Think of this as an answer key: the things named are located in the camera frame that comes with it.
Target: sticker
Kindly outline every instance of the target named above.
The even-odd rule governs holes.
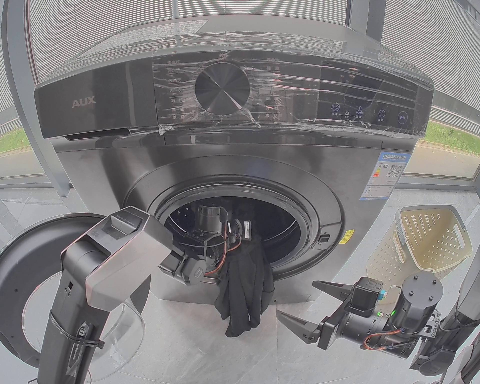
[[[83,323],[77,331],[76,337],[82,340],[87,340],[90,334],[91,324]],[[67,376],[77,377],[78,369],[82,363],[82,358],[85,352],[85,345],[74,344],[70,353],[70,360],[67,365]]]
[[[411,154],[381,152],[360,200],[386,200],[392,194]]]
[[[345,236],[343,237],[342,240],[340,240],[339,244],[347,244],[348,241],[352,238],[353,232],[355,232],[354,229],[351,229],[350,231],[345,232]]]
[[[250,221],[245,221],[245,240],[251,240],[251,238],[250,238]]]

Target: front-load washing machine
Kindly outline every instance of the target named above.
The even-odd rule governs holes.
[[[90,212],[136,206],[181,241],[192,205],[254,212],[277,303],[314,300],[395,187],[432,104],[429,77],[338,24],[211,15],[126,29],[36,91],[51,140]],[[213,303],[159,270],[160,299]]]

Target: orange cable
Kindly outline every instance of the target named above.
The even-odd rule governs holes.
[[[370,340],[372,337],[376,337],[376,336],[387,336],[387,335],[395,335],[397,333],[400,333],[402,332],[401,329],[397,329],[396,331],[390,331],[390,332],[380,332],[380,333],[374,333],[372,335],[369,335],[365,338],[365,340],[363,341],[363,346],[370,350],[370,351],[383,351],[386,349],[386,347],[380,347],[380,348],[371,348],[367,345],[367,341]]]
[[[223,240],[224,240],[224,243],[223,243],[222,261],[220,262],[220,264],[218,265],[217,268],[215,268],[213,271],[207,272],[205,274],[205,276],[210,276],[210,275],[213,275],[214,273],[218,272],[223,267],[223,264],[225,263],[225,260],[227,258],[227,225],[226,224],[225,224],[225,231],[224,231],[224,235],[223,235]]]

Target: laundry basket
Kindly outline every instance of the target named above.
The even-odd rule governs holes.
[[[416,271],[432,271],[439,279],[472,255],[467,229],[451,205],[401,208],[367,262],[367,276],[386,287],[400,287]],[[382,304],[395,302],[390,294]]]

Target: black garment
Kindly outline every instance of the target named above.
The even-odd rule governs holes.
[[[244,241],[229,252],[220,272],[220,294],[215,308],[225,320],[230,316],[228,337],[240,336],[258,327],[275,290],[273,272],[268,263],[260,236]]]

